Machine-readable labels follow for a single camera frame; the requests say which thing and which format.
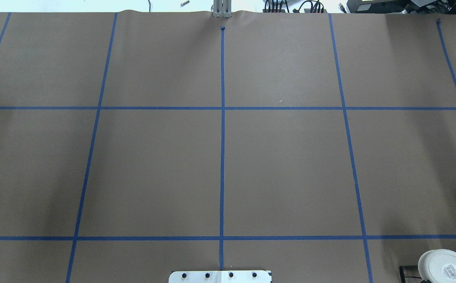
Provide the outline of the white mug on rack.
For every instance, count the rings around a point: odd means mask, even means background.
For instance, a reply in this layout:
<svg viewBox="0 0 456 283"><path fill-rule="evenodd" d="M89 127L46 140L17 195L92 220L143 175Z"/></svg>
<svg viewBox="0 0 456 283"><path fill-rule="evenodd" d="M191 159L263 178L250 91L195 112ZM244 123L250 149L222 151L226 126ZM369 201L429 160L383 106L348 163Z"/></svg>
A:
<svg viewBox="0 0 456 283"><path fill-rule="evenodd" d="M424 281L456 283L456 252L448 249L425 252L418 260L418 272Z"/></svg>

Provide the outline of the aluminium frame post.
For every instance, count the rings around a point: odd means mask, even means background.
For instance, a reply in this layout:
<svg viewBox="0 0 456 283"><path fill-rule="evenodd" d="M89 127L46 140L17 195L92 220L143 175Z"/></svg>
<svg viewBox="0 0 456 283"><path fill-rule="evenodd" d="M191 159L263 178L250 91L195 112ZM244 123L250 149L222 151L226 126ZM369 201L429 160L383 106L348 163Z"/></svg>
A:
<svg viewBox="0 0 456 283"><path fill-rule="evenodd" d="M211 11L214 18L231 18L233 16L232 1L214 0Z"/></svg>

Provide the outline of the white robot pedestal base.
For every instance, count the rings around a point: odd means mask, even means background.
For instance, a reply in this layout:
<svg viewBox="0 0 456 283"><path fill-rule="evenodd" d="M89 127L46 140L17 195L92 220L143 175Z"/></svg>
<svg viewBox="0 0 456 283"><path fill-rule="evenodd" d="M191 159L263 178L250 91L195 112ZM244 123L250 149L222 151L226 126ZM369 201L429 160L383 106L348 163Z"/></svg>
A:
<svg viewBox="0 0 456 283"><path fill-rule="evenodd" d="M172 272L169 283L272 283L267 270L194 270Z"/></svg>

